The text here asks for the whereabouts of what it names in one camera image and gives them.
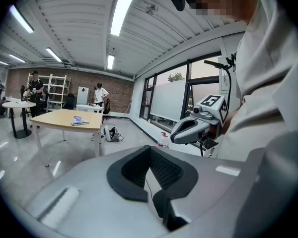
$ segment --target window frame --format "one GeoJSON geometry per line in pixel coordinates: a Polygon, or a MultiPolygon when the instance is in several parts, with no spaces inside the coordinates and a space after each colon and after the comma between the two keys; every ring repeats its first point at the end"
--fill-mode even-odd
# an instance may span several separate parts
{"type": "MultiPolygon", "coordinates": [[[[154,88],[155,88],[155,85],[156,85],[157,77],[160,74],[163,74],[165,72],[168,72],[168,71],[171,71],[173,69],[177,69],[179,67],[182,67],[184,65],[187,65],[186,78],[185,78],[185,90],[184,90],[183,104],[182,104],[182,110],[181,110],[181,116],[180,116],[180,119],[183,119],[185,117],[185,114],[186,114],[186,111],[187,111],[187,104],[188,104],[188,101],[189,101],[190,87],[192,85],[214,84],[214,83],[219,83],[220,82],[220,75],[219,76],[211,76],[211,77],[203,77],[203,78],[194,78],[194,79],[191,79],[191,67],[192,67],[192,63],[193,62],[200,61],[200,60],[205,60],[205,59],[208,59],[208,58],[218,57],[218,56],[221,56],[221,55],[222,55],[221,51],[218,51],[218,52],[214,52],[214,53],[210,53],[210,54],[207,54],[207,55],[203,55],[203,56],[200,56],[200,57],[197,57],[197,58],[194,58],[194,59],[189,59],[189,60],[187,60],[185,62],[182,62],[182,63],[179,63],[179,64],[174,65],[172,67],[169,67],[169,68],[167,68],[165,70],[160,71],[159,73],[154,74],[153,76],[150,76],[150,77],[146,78],[145,79],[145,83],[144,83],[144,91],[143,91],[142,101],[144,99],[144,95],[146,94],[146,92],[147,91],[151,91],[150,103],[148,105],[141,103],[141,106],[140,106],[140,115],[139,116],[141,118],[147,120],[147,121],[151,117],[152,100],[153,100],[154,88]],[[153,84],[152,84],[152,87],[149,87],[148,88],[149,80],[151,78],[153,78],[153,84]],[[143,117],[145,108],[149,108],[148,115],[147,115],[146,118],[143,117]]],[[[155,126],[157,126],[157,127],[161,128],[161,129],[163,129],[163,130],[171,133],[171,130],[170,129],[166,129],[165,127],[161,126],[157,122],[153,122],[152,124],[154,124],[155,126]]]]}

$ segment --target white floor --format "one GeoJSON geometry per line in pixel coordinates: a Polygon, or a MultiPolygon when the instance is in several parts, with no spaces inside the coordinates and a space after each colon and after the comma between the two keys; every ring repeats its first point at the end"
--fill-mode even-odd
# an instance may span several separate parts
{"type": "MultiPolygon", "coordinates": [[[[16,130],[19,130],[23,128],[22,119],[18,110],[15,113],[16,130]]],[[[128,119],[108,119],[104,121],[104,126],[106,124],[109,128],[115,125],[124,140],[107,142],[105,138],[102,138],[100,147],[102,155],[135,146],[155,145],[128,119]]],[[[39,129],[39,135],[43,149],[49,158],[49,168],[42,165],[37,154],[34,134],[24,139],[15,139],[12,134],[11,120],[0,119],[0,171],[5,172],[0,179],[0,191],[21,207],[25,207],[43,187],[55,178],[76,164],[94,157],[94,144],[90,141],[92,138],[90,133],[66,131],[65,142],[63,142],[60,130],[42,127],[39,129]]]]}

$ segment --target white desk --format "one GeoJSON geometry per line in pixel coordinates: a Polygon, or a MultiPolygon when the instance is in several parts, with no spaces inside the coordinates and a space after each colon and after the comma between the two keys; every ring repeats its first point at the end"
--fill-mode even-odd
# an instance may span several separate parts
{"type": "Polygon", "coordinates": [[[35,134],[36,144],[39,152],[43,157],[42,160],[45,166],[48,166],[48,160],[44,156],[44,151],[40,142],[40,137],[37,129],[38,126],[59,129],[63,133],[63,141],[65,141],[64,131],[77,131],[85,133],[94,133],[94,144],[95,144],[95,156],[99,157],[99,143],[100,143],[100,131],[103,114],[82,112],[76,110],[59,109],[53,112],[45,113],[43,115],[31,118],[30,121],[33,123],[33,130],[35,134]],[[89,124],[83,125],[71,125],[71,121],[74,117],[81,117],[83,120],[89,121],[89,124]]]}
{"type": "Polygon", "coordinates": [[[93,106],[89,106],[89,105],[76,105],[76,110],[79,111],[87,111],[87,112],[94,112],[94,111],[103,111],[104,107],[93,107],[93,106]]]}

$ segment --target man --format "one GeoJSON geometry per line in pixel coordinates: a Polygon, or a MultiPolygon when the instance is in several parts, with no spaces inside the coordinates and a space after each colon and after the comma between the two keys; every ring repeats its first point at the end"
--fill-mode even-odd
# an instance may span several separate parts
{"type": "Polygon", "coordinates": [[[102,83],[97,83],[97,88],[94,87],[95,94],[94,94],[94,103],[101,107],[104,106],[104,100],[109,95],[109,93],[102,87],[102,83]]]}
{"type": "Polygon", "coordinates": [[[1,100],[1,93],[4,92],[4,85],[2,85],[0,80],[0,100],[1,100]]]}
{"type": "Polygon", "coordinates": [[[31,116],[37,117],[40,115],[40,102],[41,102],[41,96],[43,94],[43,82],[39,79],[39,72],[37,70],[34,70],[31,75],[33,76],[33,79],[28,83],[28,90],[26,91],[26,94],[23,97],[23,100],[26,100],[27,96],[30,95],[30,102],[36,103],[36,106],[31,107],[31,116]]]}
{"type": "Polygon", "coordinates": [[[298,71],[298,33],[276,0],[196,0],[196,3],[196,8],[213,9],[215,14],[247,24],[236,54],[237,96],[241,106],[225,122],[218,154],[218,158],[245,161],[251,150],[265,147],[289,131],[280,110],[289,111],[291,107],[283,106],[287,100],[280,95],[281,89],[285,92],[286,75],[288,78],[289,71],[298,71]]]}
{"type": "Polygon", "coordinates": [[[3,103],[5,103],[5,96],[0,101],[0,116],[3,116],[5,113],[5,108],[2,106],[3,103]]]}

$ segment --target round table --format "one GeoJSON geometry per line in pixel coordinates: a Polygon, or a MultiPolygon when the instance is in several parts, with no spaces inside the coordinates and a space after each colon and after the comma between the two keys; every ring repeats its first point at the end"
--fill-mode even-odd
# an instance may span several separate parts
{"type": "Polygon", "coordinates": [[[27,128],[27,125],[26,125],[25,109],[36,106],[36,103],[26,102],[26,101],[22,101],[22,102],[6,102],[6,103],[3,103],[2,106],[4,108],[9,108],[10,109],[11,123],[12,123],[12,130],[13,130],[14,137],[15,138],[25,138],[25,137],[31,135],[32,131],[30,131],[27,128]],[[18,130],[18,131],[15,131],[13,109],[17,109],[17,108],[18,109],[22,109],[23,129],[18,130]]]}

